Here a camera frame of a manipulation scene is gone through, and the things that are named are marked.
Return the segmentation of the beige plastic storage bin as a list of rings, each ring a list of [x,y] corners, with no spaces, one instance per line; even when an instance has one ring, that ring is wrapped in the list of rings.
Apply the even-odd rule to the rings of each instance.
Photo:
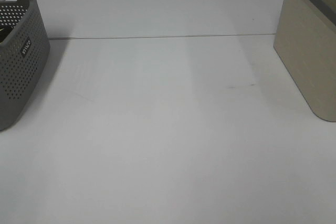
[[[283,0],[274,49],[311,111],[335,121],[335,0]]]

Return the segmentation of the grey perforated plastic basket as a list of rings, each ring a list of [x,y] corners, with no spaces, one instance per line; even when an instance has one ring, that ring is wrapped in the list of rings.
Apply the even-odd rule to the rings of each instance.
[[[37,0],[1,2],[1,130],[11,127],[34,91],[50,43]]]

